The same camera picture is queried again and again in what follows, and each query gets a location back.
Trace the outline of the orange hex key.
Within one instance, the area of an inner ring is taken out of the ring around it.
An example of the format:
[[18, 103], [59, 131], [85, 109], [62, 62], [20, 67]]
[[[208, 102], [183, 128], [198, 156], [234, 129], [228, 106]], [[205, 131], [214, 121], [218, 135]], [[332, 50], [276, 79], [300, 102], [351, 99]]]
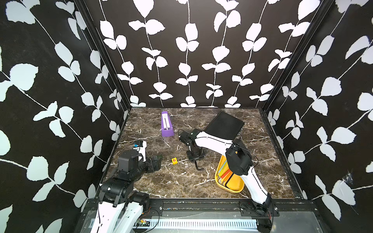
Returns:
[[228, 179], [231, 177], [232, 175], [232, 171], [227, 171], [219, 180], [219, 183], [221, 185], [225, 185], [225, 183], [228, 181]]

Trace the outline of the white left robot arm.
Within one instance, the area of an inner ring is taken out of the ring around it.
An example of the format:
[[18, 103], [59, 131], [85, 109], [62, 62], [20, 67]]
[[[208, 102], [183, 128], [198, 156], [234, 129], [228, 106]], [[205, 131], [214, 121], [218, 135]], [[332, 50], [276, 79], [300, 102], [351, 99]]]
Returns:
[[100, 189], [92, 233], [129, 233], [143, 212], [150, 209], [149, 195], [134, 192], [134, 183], [161, 169], [161, 155], [143, 160], [137, 150], [125, 150], [118, 158], [114, 175]]

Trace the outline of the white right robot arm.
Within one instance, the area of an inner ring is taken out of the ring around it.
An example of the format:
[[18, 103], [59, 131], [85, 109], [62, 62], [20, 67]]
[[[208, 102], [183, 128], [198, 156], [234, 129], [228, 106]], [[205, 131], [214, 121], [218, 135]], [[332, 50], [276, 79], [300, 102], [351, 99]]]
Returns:
[[274, 209], [272, 197], [261, 184], [254, 169], [252, 155], [240, 139], [222, 139], [199, 129], [191, 133], [183, 130], [178, 138], [188, 146], [190, 154], [206, 148], [225, 156], [229, 169], [241, 177], [250, 192], [251, 209], [259, 216], [271, 215]]

